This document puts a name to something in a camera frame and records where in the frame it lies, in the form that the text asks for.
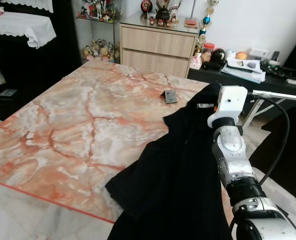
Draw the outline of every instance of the orange ball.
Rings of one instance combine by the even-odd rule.
[[[246,60],[247,59],[247,53],[244,51],[240,51],[236,54],[236,59],[240,60]]]

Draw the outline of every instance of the red lid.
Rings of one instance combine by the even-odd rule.
[[[215,44],[210,43],[210,42],[206,42],[203,46],[207,49],[214,49],[215,48]]]

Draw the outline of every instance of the marble-pattern table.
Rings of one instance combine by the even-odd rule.
[[[0,124],[0,184],[114,222],[121,209],[105,184],[206,85],[90,61]],[[160,97],[168,89],[177,103]]]

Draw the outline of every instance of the white tablecloth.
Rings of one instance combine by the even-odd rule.
[[[14,37],[25,35],[29,47],[36,49],[56,37],[49,17],[7,11],[0,15],[0,34]]]
[[[1,0],[2,3],[21,4],[33,8],[45,9],[51,13],[54,12],[53,0]]]

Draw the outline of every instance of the black cable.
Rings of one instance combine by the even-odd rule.
[[[264,96],[255,96],[256,99],[262,99],[265,100],[269,103],[271,103],[272,105],[274,105],[276,108],[278,108],[284,115],[285,119],[286,119],[286,129],[285,129],[285,133],[281,142],[281,147],[279,148],[278,151],[278,155],[276,157],[276,159],[274,160],[274,162],[271,164],[269,170],[267,171],[267,173],[263,176],[263,178],[260,180],[259,185],[262,185],[264,183],[264,181],[270,176],[270,174],[272,173],[272,171],[274,170],[275,166],[277,165],[277,163],[279,162],[286,143],[287,143],[287,139],[288,139],[288,135],[289,135],[289,130],[290,130],[290,121],[289,121],[289,117],[287,112],[285,111],[285,109],[283,109],[278,103],[276,103],[275,101],[271,100],[270,98],[264,97]]]

